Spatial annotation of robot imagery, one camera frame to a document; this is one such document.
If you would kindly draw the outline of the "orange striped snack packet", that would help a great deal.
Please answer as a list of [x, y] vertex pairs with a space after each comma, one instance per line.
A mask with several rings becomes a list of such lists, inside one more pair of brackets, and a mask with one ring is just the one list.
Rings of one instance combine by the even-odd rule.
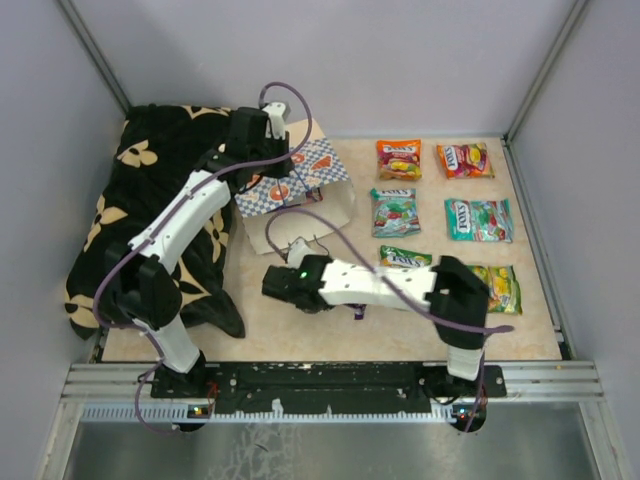
[[422, 178], [420, 139], [378, 140], [377, 172], [381, 180], [417, 181]]

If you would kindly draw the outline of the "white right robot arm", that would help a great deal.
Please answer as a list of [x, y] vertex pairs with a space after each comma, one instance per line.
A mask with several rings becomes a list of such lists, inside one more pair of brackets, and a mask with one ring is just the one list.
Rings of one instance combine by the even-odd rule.
[[447, 384], [470, 395], [482, 383], [488, 286], [457, 258], [425, 267], [379, 267], [308, 254], [297, 267], [271, 266], [262, 294], [315, 314], [337, 306], [412, 311], [432, 321], [447, 345]]

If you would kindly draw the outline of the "blue checkered paper bag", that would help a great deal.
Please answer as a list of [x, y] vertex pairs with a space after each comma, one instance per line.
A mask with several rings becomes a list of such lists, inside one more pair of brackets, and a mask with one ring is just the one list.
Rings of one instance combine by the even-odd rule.
[[285, 249], [301, 237], [311, 241], [333, 230], [300, 214], [278, 217], [266, 224], [278, 210], [304, 208], [336, 227], [350, 222], [354, 214], [355, 189], [349, 173], [317, 122], [311, 135], [293, 157], [294, 170], [288, 177], [264, 178], [248, 192], [235, 197], [244, 229], [258, 254]]

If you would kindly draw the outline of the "orange Fox's candy packet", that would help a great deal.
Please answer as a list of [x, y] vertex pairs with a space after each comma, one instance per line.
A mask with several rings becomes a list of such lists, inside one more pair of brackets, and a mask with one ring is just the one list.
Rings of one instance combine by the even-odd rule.
[[437, 144], [436, 151], [448, 179], [495, 176], [488, 147], [484, 142]]

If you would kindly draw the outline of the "black floral plush blanket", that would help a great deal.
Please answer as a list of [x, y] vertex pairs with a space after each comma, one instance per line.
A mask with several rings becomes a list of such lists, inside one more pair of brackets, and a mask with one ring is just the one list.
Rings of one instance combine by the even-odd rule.
[[[99, 319], [126, 318], [95, 292], [106, 275], [106, 250], [127, 243], [146, 228], [179, 193], [200, 157], [224, 142], [228, 107], [143, 105], [129, 110], [114, 154], [109, 180], [99, 195], [82, 250], [65, 285], [64, 309], [71, 329], [89, 339]], [[188, 327], [209, 323], [233, 338], [245, 324], [223, 288], [233, 215], [229, 206], [209, 218], [185, 249], [171, 277], [181, 292], [181, 318]], [[94, 316], [93, 306], [99, 308]]]

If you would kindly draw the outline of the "teal Fox's candy packet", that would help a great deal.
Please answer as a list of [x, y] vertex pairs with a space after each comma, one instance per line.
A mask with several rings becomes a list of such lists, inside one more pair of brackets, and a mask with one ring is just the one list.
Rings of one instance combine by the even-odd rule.
[[444, 201], [448, 236], [454, 241], [506, 242], [514, 237], [508, 199]]

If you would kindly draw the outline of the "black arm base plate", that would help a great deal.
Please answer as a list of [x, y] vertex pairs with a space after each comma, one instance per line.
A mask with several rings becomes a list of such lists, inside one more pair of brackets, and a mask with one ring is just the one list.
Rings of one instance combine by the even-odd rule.
[[506, 396], [499, 366], [484, 368], [482, 387], [429, 362], [222, 362], [189, 374], [162, 367], [151, 381], [155, 399], [202, 398], [223, 413], [265, 411], [276, 399], [288, 413], [318, 413], [327, 406], [339, 413], [429, 412], [432, 401], [451, 404], [477, 394]]

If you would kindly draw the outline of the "purple snack packet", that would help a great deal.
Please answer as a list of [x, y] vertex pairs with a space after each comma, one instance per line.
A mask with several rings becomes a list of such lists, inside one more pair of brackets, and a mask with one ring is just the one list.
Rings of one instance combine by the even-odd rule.
[[366, 306], [364, 304], [347, 304], [347, 307], [353, 312], [355, 320], [363, 320], [365, 317]]

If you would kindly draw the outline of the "green snack packet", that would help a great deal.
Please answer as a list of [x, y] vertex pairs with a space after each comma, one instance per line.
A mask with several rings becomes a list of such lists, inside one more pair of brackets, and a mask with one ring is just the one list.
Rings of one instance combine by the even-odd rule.
[[432, 264], [432, 256], [421, 252], [382, 245], [379, 249], [380, 262], [385, 267], [421, 268]]

